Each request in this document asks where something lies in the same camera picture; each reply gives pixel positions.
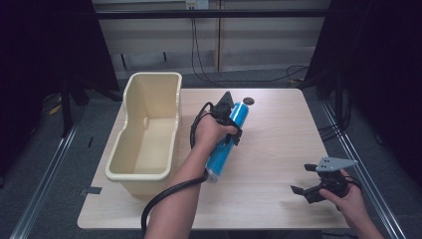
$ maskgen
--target person's arm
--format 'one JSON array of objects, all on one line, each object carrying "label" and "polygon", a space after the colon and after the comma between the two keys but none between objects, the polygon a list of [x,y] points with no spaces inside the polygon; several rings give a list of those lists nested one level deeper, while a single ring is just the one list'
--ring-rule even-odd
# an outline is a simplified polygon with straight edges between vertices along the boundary
[{"label": "person's arm", "polygon": [[[195,133],[195,145],[167,187],[200,177],[208,156],[226,133],[236,133],[233,126],[222,126],[205,116]],[[178,191],[160,201],[152,211],[145,238],[188,238],[195,218],[200,184]]]},{"label": "person's arm", "polygon": [[[345,170],[341,170],[344,176],[349,176]],[[334,203],[343,214],[347,225],[356,231],[360,239],[383,238],[373,224],[366,211],[360,189],[353,184],[348,184],[347,195],[340,198],[328,190],[321,189],[319,194]]]}]

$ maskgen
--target small black disk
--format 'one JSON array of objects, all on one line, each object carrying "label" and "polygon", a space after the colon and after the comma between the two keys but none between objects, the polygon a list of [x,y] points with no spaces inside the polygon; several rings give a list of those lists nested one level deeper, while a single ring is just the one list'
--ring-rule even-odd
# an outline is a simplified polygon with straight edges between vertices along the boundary
[{"label": "small black disk", "polygon": [[244,99],[243,99],[243,103],[245,103],[245,105],[248,105],[248,106],[253,105],[253,104],[254,104],[254,102],[255,102],[255,100],[254,100],[254,99],[252,99],[252,98],[244,98]]}]

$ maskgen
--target plastic tub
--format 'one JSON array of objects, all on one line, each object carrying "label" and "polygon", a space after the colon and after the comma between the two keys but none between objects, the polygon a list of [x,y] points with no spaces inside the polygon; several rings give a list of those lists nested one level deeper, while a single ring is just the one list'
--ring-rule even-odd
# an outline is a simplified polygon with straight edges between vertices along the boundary
[{"label": "plastic tub", "polygon": [[157,194],[170,176],[181,121],[181,79],[178,73],[137,73],[127,83],[124,126],[105,175],[131,194]]}]

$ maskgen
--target wire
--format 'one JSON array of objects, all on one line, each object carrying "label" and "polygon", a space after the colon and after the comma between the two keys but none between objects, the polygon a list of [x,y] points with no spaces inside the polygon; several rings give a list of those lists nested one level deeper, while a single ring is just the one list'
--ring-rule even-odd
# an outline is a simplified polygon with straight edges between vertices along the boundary
[{"label": "wire", "polygon": [[[195,76],[199,80],[201,80],[203,82],[211,83],[212,85],[219,87],[219,88],[224,88],[223,86],[211,81],[211,79],[209,79],[208,76],[204,72],[204,68],[202,67],[201,56],[199,54],[198,38],[197,38],[197,35],[196,35],[196,22],[195,22],[194,18],[192,18],[191,21],[192,21],[192,56],[191,56],[191,63],[192,63],[193,73],[195,74]],[[204,77],[206,79],[201,78],[195,71],[195,66],[193,64],[193,55],[194,55],[193,53],[195,52],[195,45],[196,45],[196,53],[197,53],[197,56],[198,56],[199,66],[201,67],[202,74],[204,75]]]},{"label": "wire", "polygon": [[[204,112],[205,108],[207,108],[208,106],[211,108],[211,110],[214,107],[212,105],[212,103],[209,103],[209,102],[206,103],[202,107],[201,111],[198,113],[198,115],[196,116],[196,118],[195,118],[195,120],[194,120],[194,122],[192,124],[192,127],[190,129],[190,147],[191,148],[195,145],[195,132],[196,132],[196,128],[199,125],[199,122],[202,120],[203,117],[209,115],[208,113],[207,114],[204,114],[204,115],[202,114]],[[200,176],[198,178],[191,179],[191,180],[187,180],[187,181],[184,181],[184,182],[180,182],[180,183],[178,183],[178,184],[176,184],[174,186],[171,186],[171,187],[165,189],[164,191],[162,191],[158,195],[156,195],[154,198],[152,198],[148,202],[148,204],[146,204],[145,208],[142,211],[142,215],[140,217],[140,226],[141,226],[141,229],[142,229],[143,234],[146,233],[146,219],[148,218],[148,214],[151,211],[151,209],[157,203],[159,203],[162,199],[168,197],[169,195],[171,195],[171,194],[173,194],[175,192],[178,192],[178,191],[180,191],[180,190],[182,190],[184,188],[187,188],[187,187],[190,187],[190,186],[194,186],[194,185],[197,185],[197,184],[200,184],[200,183],[206,181],[208,179],[208,175],[209,175],[208,174],[208,170],[205,168],[204,169],[204,174],[202,174],[202,176]]]},{"label": "wire", "polygon": [[149,211],[162,199],[168,197],[169,195],[178,192],[182,189],[185,189],[190,186],[194,186],[200,184],[208,179],[208,170],[204,169],[204,174],[198,178],[187,180],[181,183],[178,183],[172,187],[165,189],[164,191],[160,192],[154,198],[152,198],[148,204],[146,204],[145,209],[143,209],[142,216],[140,217],[140,226],[142,228],[142,232],[146,233],[146,219],[148,217]]},{"label": "wire", "polygon": [[[283,80],[283,79],[285,79],[285,78],[290,78],[290,76],[292,76],[292,75],[294,75],[294,74],[296,74],[296,73],[298,73],[298,72],[301,72],[302,70],[304,70],[304,69],[307,69],[308,67],[306,67],[306,66],[289,66],[287,69],[286,69],[286,76],[283,76],[283,77],[280,77],[280,78],[275,78],[275,79],[271,79],[271,80],[261,80],[261,81],[247,81],[247,80],[245,80],[245,81],[212,81],[208,76],[207,76],[207,74],[205,73],[205,71],[204,71],[204,68],[203,68],[203,66],[202,66],[202,61],[201,61],[201,56],[200,56],[200,54],[199,54],[199,45],[198,45],[198,37],[197,37],[197,34],[196,34],[196,32],[197,32],[197,30],[196,30],[196,21],[195,21],[195,19],[194,18],[192,18],[191,19],[191,21],[192,21],[192,54],[191,54],[191,64],[192,64],[192,70],[193,70],[193,73],[195,74],[195,76],[199,79],[199,80],[201,80],[201,81],[203,81],[203,82],[206,82],[206,83],[210,83],[210,84],[212,84],[212,85],[214,85],[214,86],[216,86],[216,87],[219,87],[219,88],[225,88],[224,86],[222,86],[222,85],[219,85],[218,83],[224,83],[224,82],[249,82],[249,83],[254,83],[254,82],[259,82],[259,83],[268,83],[268,82],[276,82],[276,81],[279,81],[279,80]],[[201,72],[202,72],[202,75],[204,75],[204,77],[205,77],[205,79],[204,78],[202,78],[202,77],[200,77],[199,75],[198,75],[198,73],[196,72],[196,70],[195,70],[195,67],[194,67],[194,64],[193,64],[193,58],[194,58],[194,52],[195,52],[195,47],[196,47],[196,54],[197,54],[197,57],[198,57],[198,61],[199,61],[199,66],[200,66],[200,68],[201,68]],[[297,71],[295,71],[295,72],[293,72],[293,73],[291,73],[291,74],[288,74],[288,72],[289,72],[289,69],[290,68],[294,68],[294,67],[301,67],[299,70],[297,70]]]},{"label": "wire", "polygon": [[292,79],[290,78],[290,76],[291,75],[289,75],[289,69],[290,68],[295,68],[295,67],[300,67],[301,68],[301,70],[303,70],[303,69],[307,69],[308,67],[306,67],[306,66],[289,66],[287,69],[286,69],[286,74],[288,75],[288,77],[289,77],[289,82],[288,82],[288,85],[286,86],[286,88],[288,89],[289,87],[290,87],[290,84],[291,84],[291,82],[292,82]]},{"label": "wire", "polygon": [[298,72],[301,72],[303,69],[306,69],[306,68],[307,67],[303,67],[302,69],[299,69],[299,70],[297,70],[297,71],[295,71],[295,72],[293,72],[293,73],[291,73],[289,75],[286,75],[286,76],[283,76],[283,77],[279,77],[279,78],[275,78],[275,79],[271,79],[271,80],[261,80],[261,81],[248,81],[248,80],[245,80],[245,81],[217,81],[217,82],[259,82],[259,83],[276,82],[276,81],[279,81],[279,80],[288,78],[288,77],[290,77],[290,76],[292,76],[292,75],[294,75],[294,74],[296,74]]}]

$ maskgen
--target table top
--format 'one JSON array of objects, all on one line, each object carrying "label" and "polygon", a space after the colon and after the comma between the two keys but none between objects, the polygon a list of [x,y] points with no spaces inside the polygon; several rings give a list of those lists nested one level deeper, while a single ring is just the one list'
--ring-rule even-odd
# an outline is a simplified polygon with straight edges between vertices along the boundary
[{"label": "table top", "polygon": [[[240,143],[232,149],[218,183],[203,183],[193,229],[322,229],[347,228],[335,206],[308,204],[291,185],[319,184],[305,163],[318,164],[326,155],[317,127],[301,91],[294,89],[182,89],[182,121],[177,165],[189,150],[189,132],[206,102],[216,104],[226,91],[235,102],[255,100],[243,125]],[[86,229],[139,229],[147,196],[133,196],[106,178],[106,162],[124,122],[120,109],[105,146],[78,224]]]}]

